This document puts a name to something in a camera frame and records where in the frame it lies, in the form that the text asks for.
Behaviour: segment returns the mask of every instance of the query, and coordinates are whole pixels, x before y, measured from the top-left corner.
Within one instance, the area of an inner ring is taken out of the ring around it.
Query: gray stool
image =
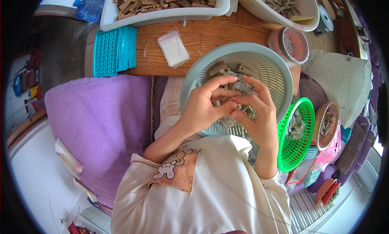
[[[320,14],[320,21],[318,23],[317,28],[314,30],[314,34],[316,37],[334,31],[334,23],[332,22],[332,18],[328,13],[327,9],[325,9],[322,5],[319,4],[318,12]]]

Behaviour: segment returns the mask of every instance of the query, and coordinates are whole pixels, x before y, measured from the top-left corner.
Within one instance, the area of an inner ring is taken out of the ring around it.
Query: cartoon rabbit print
[[[185,163],[184,156],[186,154],[192,154],[192,149],[180,149],[176,153],[173,153],[170,155],[161,165],[161,167],[158,168],[158,174],[153,176],[153,179],[162,178],[163,175],[166,173],[166,177],[168,179],[174,178],[174,167],[176,165],[182,165]]]

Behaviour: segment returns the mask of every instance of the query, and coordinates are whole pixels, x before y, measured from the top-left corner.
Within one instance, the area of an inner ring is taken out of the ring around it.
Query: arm
[[[165,134],[147,147],[143,153],[143,157],[157,163],[162,163],[182,144],[184,139],[192,135],[188,134],[188,130],[186,132],[180,120],[178,120]]]
[[[157,163],[162,163],[187,137],[210,127],[219,118],[228,116],[238,105],[229,101],[219,107],[212,105],[213,101],[222,100],[234,95],[231,90],[220,88],[220,85],[233,83],[234,76],[220,76],[211,79],[200,88],[193,89],[188,103],[178,122],[164,135],[154,141],[144,152],[143,157]]]
[[[255,95],[234,97],[238,104],[249,104],[257,111],[257,117],[251,120],[242,111],[233,111],[231,116],[241,123],[250,137],[260,146],[254,171],[258,177],[269,179],[277,173],[278,134],[276,109],[269,89],[252,77],[244,76],[243,80],[251,84],[260,98]]]

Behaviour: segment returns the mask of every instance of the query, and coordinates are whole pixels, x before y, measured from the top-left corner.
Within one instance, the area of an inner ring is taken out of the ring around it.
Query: blue ice cube tray
[[[93,76],[116,76],[137,66],[137,30],[130,26],[119,27],[108,32],[102,30],[95,35],[93,53]]]
[[[93,76],[116,76],[118,63],[119,29],[104,32],[99,30],[95,35],[93,52]]]

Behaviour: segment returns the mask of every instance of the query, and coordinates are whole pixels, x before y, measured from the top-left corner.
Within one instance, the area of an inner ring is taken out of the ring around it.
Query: pink bag
[[[331,142],[331,144],[328,146],[327,149],[319,152],[314,162],[314,164],[319,164],[319,163],[323,164],[322,171],[324,171],[328,163],[331,162],[338,155],[338,152],[340,151],[340,147],[341,147],[340,141],[341,141],[341,133],[340,133],[340,125],[338,125],[338,129],[335,133],[335,137],[333,141]]]

